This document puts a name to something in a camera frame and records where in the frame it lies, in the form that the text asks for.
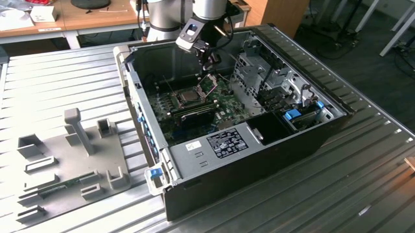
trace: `gray post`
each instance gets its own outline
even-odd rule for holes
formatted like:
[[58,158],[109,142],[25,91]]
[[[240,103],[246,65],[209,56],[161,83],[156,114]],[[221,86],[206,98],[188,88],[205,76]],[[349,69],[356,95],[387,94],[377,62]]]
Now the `gray post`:
[[73,127],[73,130],[74,130],[77,137],[78,137],[78,139],[80,139],[80,141],[85,147],[88,155],[92,155],[94,153],[94,150],[93,150],[93,146],[89,142],[86,133],[82,129],[82,126],[80,125],[80,111],[78,111],[78,109],[72,108],[72,109],[65,110],[64,117],[65,117],[65,123],[72,125],[72,127]]

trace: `metal table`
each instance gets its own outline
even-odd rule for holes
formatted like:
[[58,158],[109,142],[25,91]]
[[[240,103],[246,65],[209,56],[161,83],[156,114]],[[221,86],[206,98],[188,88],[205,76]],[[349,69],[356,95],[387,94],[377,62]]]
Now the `metal table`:
[[114,45],[13,57],[0,79],[1,232],[21,227],[12,213],[18,165],[12,134],[29,129],[41,137],[64,133],[49,116],[72,104],[81,109],[82,124],[100,117],[117,122],[133,187],[25,232],[412,231],[415,179],[404,158],[415,153],[413,134],[288,37],[278,33],[272,39],[357,110],[356,116],[314,155],[172,222],[144,183],[146,165],[117,83]]

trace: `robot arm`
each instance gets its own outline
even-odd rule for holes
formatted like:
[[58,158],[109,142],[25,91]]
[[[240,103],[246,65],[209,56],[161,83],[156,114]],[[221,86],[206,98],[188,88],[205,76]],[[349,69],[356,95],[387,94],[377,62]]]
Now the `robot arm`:
[[[214,51],[232,40],[232,33],[228,35],[222,29],[225,18],[232,24],[230,9],[232,4],[228,0],[194,0],[194,16],[188,20],[176,39],[176,44],[181,49],[188,52],[196,51],[202,71],[209,70],[214,64],[220,63],[220,57]],[[228,42],[217,46],[217,41],[222,36],[228,38]]]
[[[238,13],[237,8],[228,0],[148,0],[150,15],[150,30],[148,41],[176,38],[177,46],[196,53],[202,71],[212,69],[220,63],[220,57],[214,51],[224,47],[232,40],[222,29],[225,18],[230,24],[230,16]],[[188,15],[192,3],[192,17]],[[221,37],[228,42],[217,46]]]

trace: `circuit board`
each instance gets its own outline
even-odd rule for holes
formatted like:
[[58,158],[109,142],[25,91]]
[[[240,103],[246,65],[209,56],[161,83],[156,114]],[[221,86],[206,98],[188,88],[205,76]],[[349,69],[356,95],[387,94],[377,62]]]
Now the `circuit board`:
[[[217,79],[216,83],[217,86],[214,87],[212,81],[205,79],[200,82],[200,89],[189,87],[148,97],[169,146],[222,130],[249,118],[245,106],[234,97],[228,82]],[[208,94],[205,99],[200,98],[202,94]],[[192,106],[198,106],[204,102],[214,103],[213,121],[190,129],[177,127],[170,113],[180,109],[190,109]]]

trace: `white box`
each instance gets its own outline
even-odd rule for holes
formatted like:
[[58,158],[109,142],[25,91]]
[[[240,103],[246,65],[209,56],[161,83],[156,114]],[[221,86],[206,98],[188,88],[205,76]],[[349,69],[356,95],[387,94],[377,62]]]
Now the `white box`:
[[54,6],[33,6],[30,12],[33,22],[54,22],[56,16]]

